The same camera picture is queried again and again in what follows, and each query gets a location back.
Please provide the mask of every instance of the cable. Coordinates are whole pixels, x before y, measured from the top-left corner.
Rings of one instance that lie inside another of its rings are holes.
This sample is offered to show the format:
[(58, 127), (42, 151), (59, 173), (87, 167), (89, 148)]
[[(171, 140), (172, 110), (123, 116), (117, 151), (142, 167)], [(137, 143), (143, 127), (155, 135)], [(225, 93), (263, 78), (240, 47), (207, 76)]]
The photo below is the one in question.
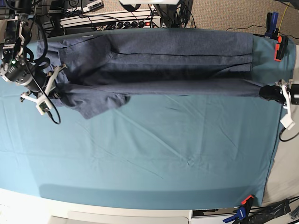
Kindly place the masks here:
[(292, 221), (292, 222), (290, 222), (290, 223), (288, 223), (288, 224), (295, 224), (295, 223), (299, 223), (299, 219), (298, 219), (298, 220), (295, 220), (295, 221)]
[[(38, 67), (41, 63), (43, 63), (43, 62), (46, 61), (46, 60), (45, 60), (45, 58), (46, 58), (45, 56), (46, 56), (47, 51), (48, 51), (48, 42), (47, 42), (47, 37), (46, 37), (46, 33), (45, 33), (44, 29), (43, 29), (43, 26), (42, 26), (42, 25), (40, 24), (40, 22), (37, 21), (36, 19), (33, 19), (33, 20), (34, 20), (34, 23), (37, 25), (38, 29), (40, 30), (40, 32), (42, 33), (42, 38), (43, 38), (43, 42), (44, 42), (44, 52), (43, 52), (43, 54), (42, 54), (42, 56), (41, 56), (40, 58), (38, 58), (37, 60), (35, 60), (35, 63), (36, 63), (36, 64), (35, 64), (35, 66), (34, 66), (33, 69), (32, 69), (32, 70), (35, 70), (35, 69), (37, 69), (37, 67)], [(32, 76), (32, 79), (33, 79), (33, 81), (35, 82), (35, 84), (37, 85), (37, 87), (40, 89), (40, 91), (42, 92), (42, 94), (44, 94), (44, 95), (46, 96), (46, 98), (49, 100), (49, 102), (52, 104), (52, 106), (53, 106), (53, 108), (54, 108), (54, 110), (55, 110), (55, 112), (56, 112), (56, 114), (57, 114), (57, 116), (58, 116), (58, 122), (55, 121), (55, 120), (53, 119), (52, 113), (51, 113), (50, 111), (47, 112), (48, 116), (50, 117), (50, 119), (51, 119), (55, 124), (59, 125), (59, 124), (61, 123), (60, 114), (59, 114), (57, 108), (55, 107), (55, 105), (52, 103), (52, 101), (51, 101), (50, 98), (48, 97), (48, 95), (44, 92), (44, 90), (42, 89), (42, 87), (38, 84), (38, 82), (36, 81), (34, 75), (32, 74), (32, 71), (31, 71), (31, 69), (29, 68), (29, 63), (28, 63), (28, 61), (26, 60), (26, 54), (27, 54), (27, 52), (26, 52), (26, 48), (27, 48), (27, 46), (24, 46), (24, 58), (25, 58), (24, 63), (25, 63), (25, 66), (26, 66), (26, 68), (27, 68), (29, 74)]]
[(283, 36), (291, 36), (292, 38), (299, 40), (298, 37), (294, 37), (294, 36), (292, 36), (291, 34), (283, 34), (283, 33), (281, 33), (281, 32), (279, 32), (279, 33), (282, 34)]
[(162, 10), (162, 8), (160, 7), (160, 5), (157, 5), (157, 7), (159, 8), (159, 10), (160, 10), (162, 13), (164, 13), (164, 14), (171, 20), (172, 24), (174, 24), (172, 18), (170, 18), (170, 16), (169, 16), (166, 12), (164, 12), (164, 11)]
[[(135, 19), (137, 19), (137, 17), (131, 12), (131, 14), (135, 17)], [(139, 20), (137, 19), (137, 21), (139, 22)]]
[[(286, 199), (286, 200), (289, 200), (289, 204), (299, 200), (299, 196), (296, 196), (296, 197), (293, 197), (293, 198), (290, 198), (290, 199)], [(260, 210), (259, 212), (265, 210), (265, 209), (268, 209), (270, 207), (273, 207), (274, 205), (268, 205), (268, 206), (263, 206), (263, 207), (256, 207), (256, 208), (251, 208), (250, 210)]]
[[(143, 21), (147, 20), (152, 15), (152, 13), (148, 17), (146, 17), (145, 19), (141, 20), (140, 22), (143, 22)], [(110, 18), (110, 19), (114, 19), (114, 20), (116, 20), (118, 22), (123, 22), (123, 21), (121, 21), (121, 20), (119, 20), (119, 19), (117, 19), (115, 17), (108, 16), (108, 15), (79, 15), (80, 18), (98, 17), (98, 16), (102, 16), (102, 17), (107, 17), (107, 18)]]
[(295, 134), (293, 137), (289, 138), (289, 139), (282, 139), (281, 136), (282, 134), (284, 133), (285, 131), (285, 127), (283, 129), (281, 129), (280, 133), (279, 133), (279, 140), (282, 141), (282, 142), (287, 142), (287, 141), (290, 141), (290, 140), (293, 140), (294, 138), (296, 138), (298, 135), (299, 135), (299, 132), (297, 134)]
[(228, 30), (230, 30), (230, 29), (233, 29), (233, 30), (237, 30), (237, 29), (249, 29), (249, 28), (251, 28), (251, 27), (264, 27), (264, 28), (266, 28), (264, 25), (262, 25), (262, 26), (258, 26), (258, 25), (256, 25), (256, 24), (253, 24), (253, 25), (251, 25), (251, 26), (249, 26), (249, 27), (246, 27), (246, 28), (228, 28), (226, 31), (228, 31)]
[(92, 20), (89, 17), (88, 17), (88, 19), (89, 19), (90, 23), (92, 24), (92, 31), (95, 31), (95, 27), (93, 26)]
[[(37, 0), (37, 1), (35, 1), (33, 4), (31, 4), (30, 8), (32, 8), (33, 6), (37, 5), (37, 4), (40, 3), (41, 1), (42, 1), (42, 0)], [(16, 7), (12, 6), (12, 5), (8, 2), (8, 0), (4, 0), (4, 2), (5, 2), (6, 6), (7, 6), (9, 9), (14, 10), (14, 11), (16, 11), (16, 10), (24, 10), (24, 9), (28, 9), (28, 8), (16, 8)]]
[(154, 14), (151, 13), (150, 24), (149, 24), (149, 27), (150, 27), (150, 28), (153, 28), (153, 19), (154, 19)]
[(284, 20), (285, 13), (286, 13), (286, 11), (287, 11), (289, 5), (290, 5), (290, 2), (287, 4), (287, 6), (286, 6), (286, 8), (285, 8), (285, 12), (284, 12), (284, 14), (282, 15), (282, 18), (281, 18), (281, 21), (280, 21), (280, 25), (279, 25), (279, 28), (278, 28), (278, 36), (279, 36), (280, 28), (281, 28), (281, 25), (282, 25), (282, 21)]
[(186, 9), (187, 9), (187, 11), (190, 13), (190, 15), (192, 16), (192, 19), (193, 19), (193, 22), (194, 22), (194, 28), (196, 28), (195, 19), (194, 19), (192, 13), (190, 12), (190, 10), (189, 10), (188, 8), (186, 8)]

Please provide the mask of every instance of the wrinkle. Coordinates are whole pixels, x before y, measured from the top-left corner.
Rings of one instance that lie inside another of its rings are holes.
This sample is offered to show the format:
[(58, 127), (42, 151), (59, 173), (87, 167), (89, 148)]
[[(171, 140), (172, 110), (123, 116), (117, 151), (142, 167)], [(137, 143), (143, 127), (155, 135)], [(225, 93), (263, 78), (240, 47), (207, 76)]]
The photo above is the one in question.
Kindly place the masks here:
[(4, 112), (4, 120), (5, 120), (5, 125), (6, 125), (6, 128), (8, 130), (8, 135), (9, 135), (9, 140), (10, 140), (10, 144), (11, 146), (13, 147), (14, 151), (15, 151), (15, 148), (14, 148), (14, 143), (13, 143), (13, 139), (12, 139), (12, 135), (11, 135), (11, 132), (10, 132), (10, 129), (9, 129), (9, 125), (8, 125), (8, 119), (7, 119), (7, 114), (6, 114), (6, 111), (5, 111), (5, 106), (4, 106), (4, 102), (1, 101), (2, 103), (2, 108), (3, 108), (3, 112)]
[(218, 126), (218, 130), (220, 130), (220, 132), (226, 137), (226, 139), (235, 147), (235, 153), (234, 156), (232, 157), (232, 160), (236, 160), (237, 158), (237, 154), (238, 154), (238, 146), (234, 143), (234, 141), (225, 133), (225, 131), (223, 131), (223, 129)]
[[(197, 119), (197, 117), (194, 115), (194, 113), (192, 113), (192, 111), (190, 110), (190, 109), (188, 109), (185, 105), (182, 105), (182, 104), (180, 104), (177, 100), (175, 100), (174, 98), (172, 98), (172, 97), (170, 97), (170, 96), (168, 96), (168, 95), (165, 95), (168, 99), (170, 99), (171, 101), (173, 101), (173, 102), (175, 102), (176, 104), (178, 104), (179, 106), (181, 106), (182, 108), (184, 108), (190, 115), (192, 115), (192, 117), (194, 117), (194, 118), (196, 118)], [(202, 118), (204, 118), (204, 115), (203, 114), (201, 114), (198, 110), (196, 110), (195, 109), (195, 107), (192, 105), (192, 108), (196, 111), (196, 112), (198, 112), (198, 114), (202, 117)]]
[(86, 129), (85, 127), (83, 127), (81, 124), (79, 124), (79, 123), (76, 123), (78, 126), (80, 126), (82, 129), (83, 129), (83, 131), (85, 132), (85, 133), (87, 133), (88, 134), (88, 139), (91, 141), (91, 143), (93, 143), (96, 147), (98, 147), (99, 149), (101, 149), (101, 150), (103, 150), (106, 154), (108, 154), (108, 155), (110, 155), (110, 156), (112, 156), (112, 157), (116, 157), (116, 158), (120, 158), (119, 156), (117, 156), (117, 155), (115, 155), (115, 154), (113, 154), (113, 153), (111, 153), (110, 151), (108, 151), (107, 149), (105, 149), (103, 146), (100, 146), (97, 142), (96, 142), (96, 140), (95, 140), (95, 138), (90, 134), (90, 132), (89, 132), (89, 130), (88, 129)]
[(155, 173), (154, 171), (151, 171), (151, 170), (149, 170), (149, 169), (147, 169), (147, 168), (145, 168), (145, 167), (142, 167), (142, 166), (140, 166), (140, 165), (137, 165), (137, 164), (133, 163), (133, 162), (130, 161), (130, 160), (126, 160), (126, 161), (127, 161), (128, 163), (130, 163), (131, 165), (134, 165), (134, 166), (136, 166), (136, 167), (138, 167), (138, 168), (141, 168), (141, 169), (143, 169), (143, 170), (145, 170), (145, 171), (148, 171), (148, 172), (150, 172), (150, 173), (152, 173), (152, 174), (154, 174), (154, 175), (160, 177), (161, 179), (164, 179), (162, 176), (160, 176), (159, 174)]
[(183, 157), (173, 147), (171, 147), (170, 145), (168, 145), (166, 142), (164, 142), (162, 139), (160, 139), (154, 133), (152, 133), (151, 131), (149, 131), (146, 128), (142, 127), (140, 124), (138, 124), (137, 122), (133, 121), (132, 119), (130, 119), (129, 117), (127, 117), (126, 115), (124, 115), (122, 112), (120, 112), (118, 110), (115, 110), (115, 112), (117, 114), (119, 114), (122, 118), (124, 118), (126, 121), (128, 121), (130, 124), (132, 124), (133, 126), (135, 126), (136, 128), (138, 128), (139, 130), (141, 130), (142, 132), (144, 132), (145, 134), (147, 134), (148, 136), (150, 136), (152, 139), (154, 139), (158, 143), (160, 143), (162, 146), (164, 146), (164, 148), (166, 148), (172, 154), (176, 155), (178, 158), (180, 158), (180, 159), (182, 159), (184, 161), (187, 161), (187, 159), (185, 157)]

